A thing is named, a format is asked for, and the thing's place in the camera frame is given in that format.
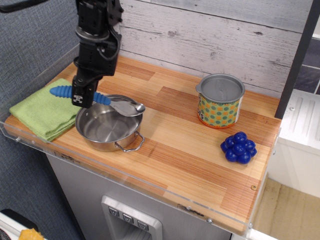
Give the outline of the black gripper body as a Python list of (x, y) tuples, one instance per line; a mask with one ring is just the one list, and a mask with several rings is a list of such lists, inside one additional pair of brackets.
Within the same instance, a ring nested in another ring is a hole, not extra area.
[(113, 76), (121, 46), (120, 37), (109, 37), (101, 42), (81, 39), (78, 56), (73, 60), (77, 67), (74, 87), (86, 87), (104, 76)]

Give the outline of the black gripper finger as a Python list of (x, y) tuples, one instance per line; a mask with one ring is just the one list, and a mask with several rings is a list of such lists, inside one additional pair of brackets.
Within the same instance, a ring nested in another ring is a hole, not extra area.
[(72, 84), (71, 102), (74, 106), (78, 106), (78, 107), (85, 106), (84, 93), (85, 93), (85, 90), (83, 86), (80, 86), (76, 83)]
[(90, 108), (92, 106), (98, 83), (98, 80), (92, 81), (84, 88), (84, 108)]

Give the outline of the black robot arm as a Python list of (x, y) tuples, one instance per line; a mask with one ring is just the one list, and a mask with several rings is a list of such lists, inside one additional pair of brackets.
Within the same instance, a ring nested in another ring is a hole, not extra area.
[(90, 108), (98, 82), (115, 74), (122, 36), (114, 26), (122, 22), (124, 9), (118, 0), (77, 0), (79, 53), (72, 80), (72, 104)]

